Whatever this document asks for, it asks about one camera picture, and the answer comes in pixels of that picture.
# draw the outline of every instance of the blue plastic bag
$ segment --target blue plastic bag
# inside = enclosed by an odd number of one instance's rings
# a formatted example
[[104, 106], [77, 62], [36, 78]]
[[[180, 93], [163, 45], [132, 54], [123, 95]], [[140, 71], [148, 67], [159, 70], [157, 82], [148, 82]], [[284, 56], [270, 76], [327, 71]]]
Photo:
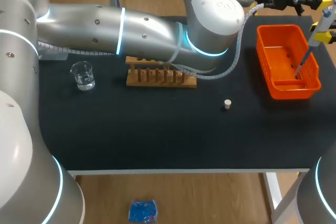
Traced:
[[131, 202], [128, 220], [132, 222], [156, 222], [158, 213], [155, 200]]

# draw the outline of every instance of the wooden floor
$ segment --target wooden floor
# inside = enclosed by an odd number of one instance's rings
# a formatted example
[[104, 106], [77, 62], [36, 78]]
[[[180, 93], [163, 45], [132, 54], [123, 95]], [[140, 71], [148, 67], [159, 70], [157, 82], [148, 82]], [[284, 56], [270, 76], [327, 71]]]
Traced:
[[[53, 3], [109, 4], [109, 0], [51, 0]], [[185, 15], [182, 0], [121, 0], [128, 9], [156, 15]], [[321, 12], [305, 8], [305, 15], [318, 21]], [[260, 15], [296, 15], [264, 9]], [[336, 45], [327, 49], [334, 63]], [[284, 195], [295, 173], [278, 173]], [[270, 223], [264, 183], [259, 174], [117, 175], [77, 178], [86, 200], [85, 224], [128, 223], [132, 199], [155, 199], [158, 224]], [[287, 224], [298, 223], [293, 216]]]

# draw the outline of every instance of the white table frame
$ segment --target white table frame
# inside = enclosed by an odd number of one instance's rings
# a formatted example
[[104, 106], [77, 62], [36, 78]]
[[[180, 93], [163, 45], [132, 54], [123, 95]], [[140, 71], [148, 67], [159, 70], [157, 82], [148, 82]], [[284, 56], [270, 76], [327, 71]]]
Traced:
[[[130, 170], [69, 170], [76, 178], [83, 175], [134, 175], [134, 174], [198, 174], [198, 173], [262, 173], [271, 209], [272, 224], [285, 224], [296, 212], [303, 224], [297, 207], [297, 190], [308, 169], [130, 169]], [[284, 198], [281, 195], [276, 172], [301, 172]]]

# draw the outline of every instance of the orange plastic basket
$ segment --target orange plastic basket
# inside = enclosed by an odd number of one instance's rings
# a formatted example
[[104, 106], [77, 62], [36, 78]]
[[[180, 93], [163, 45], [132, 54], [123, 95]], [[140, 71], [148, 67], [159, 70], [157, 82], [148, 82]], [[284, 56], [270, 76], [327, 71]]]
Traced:
[[313, 53], [295, 76], [296, 68], [308, 50], [299, 26], [259, 26], [257, 36], [258, 58], [274, 99], [308, 99], [321, 89], [319, 66]]

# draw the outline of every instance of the black table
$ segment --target black table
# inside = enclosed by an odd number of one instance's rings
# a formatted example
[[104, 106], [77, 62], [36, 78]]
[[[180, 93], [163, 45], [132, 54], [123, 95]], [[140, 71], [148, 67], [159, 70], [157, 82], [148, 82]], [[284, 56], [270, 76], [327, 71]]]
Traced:
[[[273, 100], [255, 48], [262, 24], [297, 24], [309, 37], [312, 19], [250, 18], [236, 69], [198, 80], [196, 90], [126, 87], [123, 57], [40, 62], [40, 126], [50, 152], [67, 170], [310, 168], [336, 138], [334, 64], [321, 45], [314, 52], [320, 92], [307, 101]], [[235, 43], [217, 72], [234, 51]], [[80, 60], [93, 65], [96, 87], [88, 92], [69, 73]], [[225, 99], [232, 106], [223, 112]]]

